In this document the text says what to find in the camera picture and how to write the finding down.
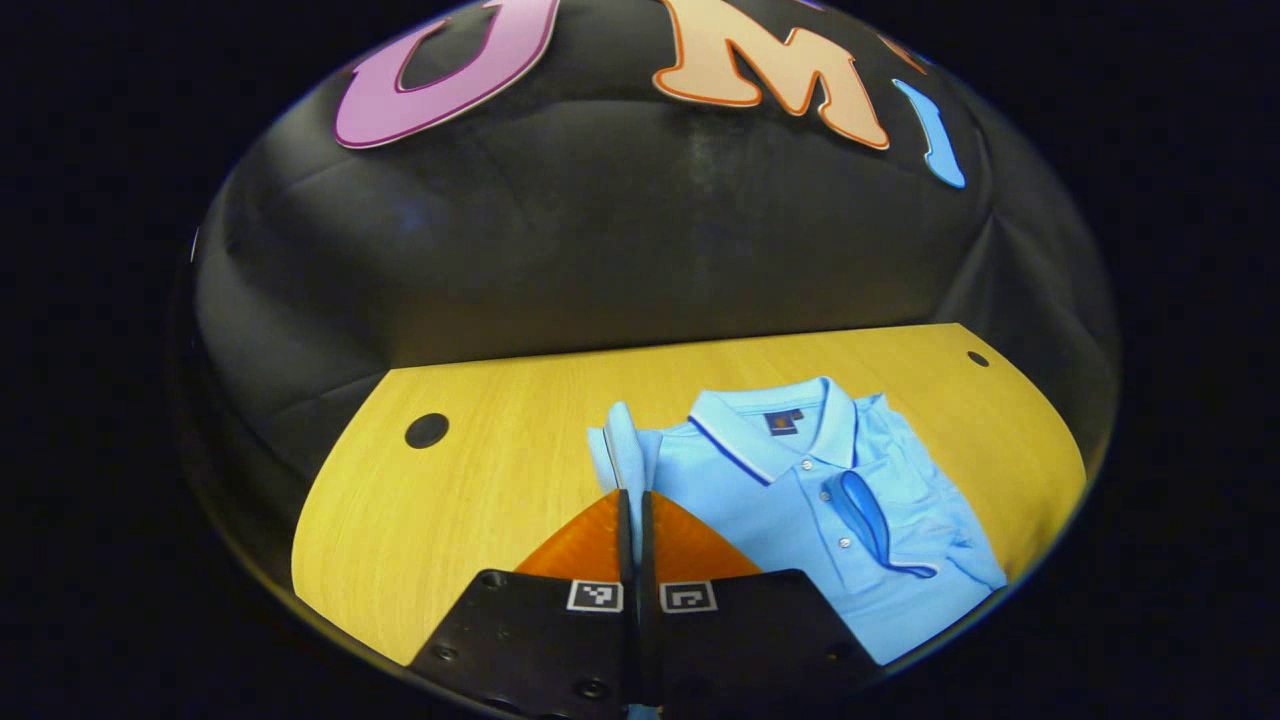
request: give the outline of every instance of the orange letter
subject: orange letter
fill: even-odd
[[[854,56],[820,35],[792,28],[786,42],[723,0],[662,0],[676,33],[676,65],[659,70],[653,83],[681,100],[750,108],[763,94],[733,63],[737,50],[792,115],[809,109],[818,79],[826,101],[822,120],[837,133],[883,150],[888,135],[876,119]]]

